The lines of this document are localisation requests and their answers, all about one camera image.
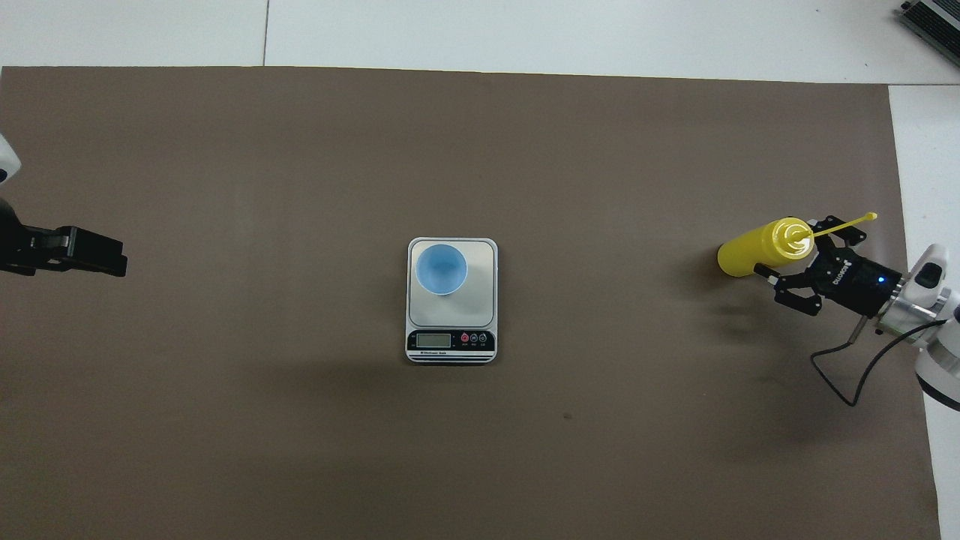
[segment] white tile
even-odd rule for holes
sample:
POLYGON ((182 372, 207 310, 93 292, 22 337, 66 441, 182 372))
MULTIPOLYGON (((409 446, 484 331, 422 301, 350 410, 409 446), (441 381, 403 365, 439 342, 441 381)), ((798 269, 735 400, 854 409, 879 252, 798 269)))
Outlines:
POLYGON ((0 0, 0 65, 260 65, 267 0, 0 0))
POLYGON ((899 1, 274 0, 268 65, 960 83, 899 1))
MULTIPOLYGON (((960 86, 891 86, 907 258, 912 264, 932 242, 946 245, 960 266, 960 86)), ((947 284, 960 289, 960 271, 947 284)), ((930 437, 940 528, 960 540, 960 413, 929 398, 930 437)))

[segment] black cable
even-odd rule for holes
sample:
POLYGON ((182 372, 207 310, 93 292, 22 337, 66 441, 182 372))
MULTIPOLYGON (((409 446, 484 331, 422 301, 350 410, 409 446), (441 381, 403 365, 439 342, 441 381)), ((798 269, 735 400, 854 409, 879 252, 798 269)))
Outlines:
POLYGON ((887 352, 889 352, 898 343, 900 343, 907 337, 910 337, 911 335, 920 331, 924 331, 928 328, 939 327, 944 323, 946 323, 946 320, 932 321, 923 325, 919 325, 917 328, 911 331, 907 331, 905 333, 902 333, 901 335, 898 335, 896 338, 894 338, 893 341, 888 343, 886 347, 884 347, 883 349, 880 349, 880 352, 877 353, 876 356, 874 356, 874 359, 870 360, 870 363, 867 364, 867 369, 863 371, 863 376, 860 377, 860 383, 856 386, 856 393, 853 394, 852 401, 848 400, 847 396, 844 396, 843 393, 840 392, 840 390, 838 390, 837 387, 833 385, 833 382, 830 382, 830 379, 823 372, 823 370, 820 369, 820 366, 817 365, 817 360, 815 359, 817 356, 829 355, 832 353, 836 353, 838 351, 843 351, 844 349, 852 345, 851 341, 847 341, 847 343, 844 343, 839 347, 833 347, 832 349, 824 349, 823 351, 817 351, 816 353, 810 355, 810 363, 813 364, 813 369, 817 370, 817 373, 819 373, 820 377, 823 378, 823 380, 827 383, 827 385, 830 387, 830 390, 833 390, 833 393, 836 394, 837 397, 839 397, 841 400, 843 400, 843 403, 847 404, 847 406, 856 406, 856 402, 860 400, 860 391, 863 390, 863 384, 867 381, 867 377, 870 376, 870 372, 874 369, 874 366, 876 365, 877 362, 880 361, 883 355, 886 355, 887 352))

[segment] scale platform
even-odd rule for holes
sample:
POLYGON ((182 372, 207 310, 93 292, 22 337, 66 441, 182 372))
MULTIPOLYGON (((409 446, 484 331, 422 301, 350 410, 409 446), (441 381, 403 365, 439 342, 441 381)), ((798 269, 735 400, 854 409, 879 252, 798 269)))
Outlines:
POLYGON ((497 247, 489 238, 414 238, 407 248, 407 357, 422 364, 482 364, 497 350, 497 247), (467 275, 449 294, 420 284, 418 261, 445 244, 463 255, 467 275))

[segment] blue cup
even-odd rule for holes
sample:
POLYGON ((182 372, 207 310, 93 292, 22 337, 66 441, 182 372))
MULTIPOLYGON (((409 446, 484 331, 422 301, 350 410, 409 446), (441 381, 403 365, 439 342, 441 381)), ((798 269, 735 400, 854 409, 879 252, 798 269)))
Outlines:
POLYGON ((417 281, 433 294, 450 294, 466 280, 467 260, 453 246, 434 244, 423 250, 417 259, 417 281))

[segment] digital kitchen scale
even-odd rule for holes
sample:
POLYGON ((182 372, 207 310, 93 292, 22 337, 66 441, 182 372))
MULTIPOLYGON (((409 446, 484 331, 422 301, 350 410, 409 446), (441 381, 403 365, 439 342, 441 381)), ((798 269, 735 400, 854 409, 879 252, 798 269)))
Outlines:
POLYGON ((414 238, 407 248, 407 357, 423 364, 493 360, 496 294, 493 240, 414 238))

